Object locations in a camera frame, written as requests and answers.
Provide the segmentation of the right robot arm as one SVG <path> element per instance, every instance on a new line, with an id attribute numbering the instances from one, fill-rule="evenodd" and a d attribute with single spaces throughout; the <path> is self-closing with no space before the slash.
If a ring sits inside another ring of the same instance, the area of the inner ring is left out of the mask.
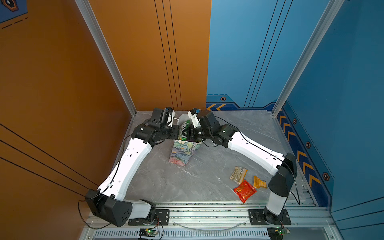
<path id="1" fill-rule="evenodd" d="M 177 121 L 179 133 L 187 142 L 211 140 L 216 146 L 238 152 L 268 171 L 272 176 L 268 183 L 270 196 L 262 211 L 262 219 L 268 225 L 279 225 L 287 219 L 285 204 L 292 188 L 297 187 L 296 157 L 281 154 L 246 137 L 235 125 L 225 122 L 209 110 L 192 109 Z"/>

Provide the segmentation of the green yellow Fox's candy bag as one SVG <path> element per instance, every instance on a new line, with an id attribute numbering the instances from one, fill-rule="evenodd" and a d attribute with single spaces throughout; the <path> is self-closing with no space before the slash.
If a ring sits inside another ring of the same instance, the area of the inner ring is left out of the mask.
<path id="1" fill-rule="evenodd" d="M 191 121 L 187 120 L 179 127 L 179 140 L 181 141 L 187 141 L 191 138 Z"/>

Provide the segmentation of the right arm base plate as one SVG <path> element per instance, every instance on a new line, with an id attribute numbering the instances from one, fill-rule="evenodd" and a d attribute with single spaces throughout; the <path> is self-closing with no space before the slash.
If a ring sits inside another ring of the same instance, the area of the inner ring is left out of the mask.
<path id="1" fill-rule="evenodd" d="M 274 215 L 267 209 L 249 209 L 248 214 L 252 226 L 289 226 L 292 224 L 291 218 L 286 209 L 283 209 L 279 215 Z"/>

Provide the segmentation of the floral white paper bag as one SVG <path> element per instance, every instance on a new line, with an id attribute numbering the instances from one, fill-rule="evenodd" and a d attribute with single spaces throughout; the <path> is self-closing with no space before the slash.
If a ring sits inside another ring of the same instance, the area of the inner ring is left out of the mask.
<path id="1" fill-rule="evenodd" d="M 188 114 L 182 114 L 177 122 L 177 125 L 180 127 L 185 121 L 190 120 Z M 193 143 L 181 140 L 174 140 L 174 144 L 170 153 L 169 163 L 184 167 L 188 164 L 191 157 L 196 153 L 200 148 L 202 142 Z"/>

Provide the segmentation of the beige clear snack packet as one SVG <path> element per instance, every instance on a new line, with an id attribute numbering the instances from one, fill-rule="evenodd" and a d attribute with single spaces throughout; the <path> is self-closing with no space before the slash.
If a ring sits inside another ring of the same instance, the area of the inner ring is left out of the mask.
<path id="1" fill-rule="evenodd" d="M 236 166 L 230 176 L 230 180 L 240 185 L 245 180 L 247 172 L 246 168 Z"/>

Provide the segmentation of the red snack packet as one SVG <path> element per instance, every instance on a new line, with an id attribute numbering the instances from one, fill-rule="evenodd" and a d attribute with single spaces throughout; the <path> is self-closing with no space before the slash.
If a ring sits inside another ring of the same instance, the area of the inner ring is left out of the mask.
<path id="1" fill-rule="evenodd" d="M 234 192 L 240 201 L 245 203 L 257 190 L 247 180 L 244 180 L 238 187 L 234 188 Z"/>

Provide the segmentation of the small orange snack packet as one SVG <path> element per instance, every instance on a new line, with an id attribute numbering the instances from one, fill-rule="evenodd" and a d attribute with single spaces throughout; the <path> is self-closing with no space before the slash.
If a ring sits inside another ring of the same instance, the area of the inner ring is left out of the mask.
<path id="1" fill-rule="evenodd" d="M 254 176 L 253 188 L 254 189 L 260 189 L 260 188 L 267 189 L 268 185 L 267 185 L 266 181 L 263 181 L 260 178 L 258 178 L 257 176 Z"/>

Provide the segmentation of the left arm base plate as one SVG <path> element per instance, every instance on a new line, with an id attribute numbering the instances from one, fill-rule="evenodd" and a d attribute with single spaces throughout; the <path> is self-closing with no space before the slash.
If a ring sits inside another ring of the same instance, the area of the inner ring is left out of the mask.
<path id="1" fill-rule="evenodd" d="M 170 210 L 169 209 L 155 209 L 154 212 L 151 212 L 147 218 L 141 219 L 132 219 L 128 221 L 129 226 L 155 226 L 158 224 L 158 221 L 162 226 L 167 226 L 170 220 Z"/>

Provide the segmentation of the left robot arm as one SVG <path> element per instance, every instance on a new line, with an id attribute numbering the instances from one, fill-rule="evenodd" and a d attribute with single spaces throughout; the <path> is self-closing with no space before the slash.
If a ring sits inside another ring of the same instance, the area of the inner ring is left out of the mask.
<path id="1" fill-rule="evenodd" d="M 139 166 L 153 147 L 161 141 L 176 140 L 179 136 L 177 125 L 165 125 L 159 129 L 149 125 L 138 125 L 128 142 L 121 160 L 97 190 L 90 189 L 85 202 L 92 214 L 102 220 L 121 227 L 129 220 L 142 220 L 151 224 L 156 215 L 156 205 L 140 199 L 125 199 L 128 187 Z"/>

